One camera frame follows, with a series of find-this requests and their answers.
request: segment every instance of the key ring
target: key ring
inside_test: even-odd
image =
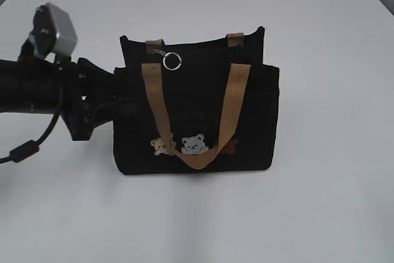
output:
[[[154,49],[154,50],[153,50],[153,54],[162,55],[162,57],[163,57],[163,65],[164,65],[165,69],[167,69],[167,70],[175,71],[175,70],[178,70],[178,69],[182,66],[182,58],[181,58],[180,55],[177,54],[176,52],[164,52],[164,51],[162,51],[162,50],[160,50],[160,49]],[[175,68],[170,68],[170,67],[167,66],[167,62],[166,62],[166,61],[167,61],[167,58],[168,58],[170,55],[176,56],[176,57],[178,58],[178,60],[179,60],[179,64],[178,64],[178,66],[176,66]]]

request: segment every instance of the tan bear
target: tan bear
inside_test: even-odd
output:
[[[167,150],[162,138],[157,138],[155,140],[150,141],[150,145],[153,148],[155,148],[155,155],[166,154],[166,155],[174,156],[170,151]]]

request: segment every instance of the white bear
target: white bear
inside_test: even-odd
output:
[[[205,136],[203,134],[198,134],[194,137],[184,137],[182,138],[182,143],[184,147],[182,147],[183,154],[202,154],[209,150],[208,146],[205,146],[204,143]]]

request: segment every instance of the metal ring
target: metal ring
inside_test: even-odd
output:
[[[170,55],[175,55],[175,56],[178,58],[178,60],[179,60],[179,64],[178,64],[178,66],[176,66],[175,68],[169,68],[169,67],[167,66],[166,59],[167,59]],[[182,66],[182,58],[181,58],[180,55],[177,54],[176,52],[168,52],[168,53],[166,53],[166,55],[165,55],[164,58],[163,58],[163,65],[164,65],[165,69],[167,69],[167,70],[170,70],[170,71],[178,70],[178,69]]]

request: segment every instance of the bear decoration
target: bear decoration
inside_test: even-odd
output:
[[[202,154],[209,150],[209,147],[205,145],[205,136],[203,134],[198,134],[193,137],[182,138],[182,153],[183,154]]]
[[[169,156],[174,156],[170,151],[167,150],[166,145],[162,138],[157,138],[155,140],[150,141],[150,145],[155,148],[155,155],[166,154]]]

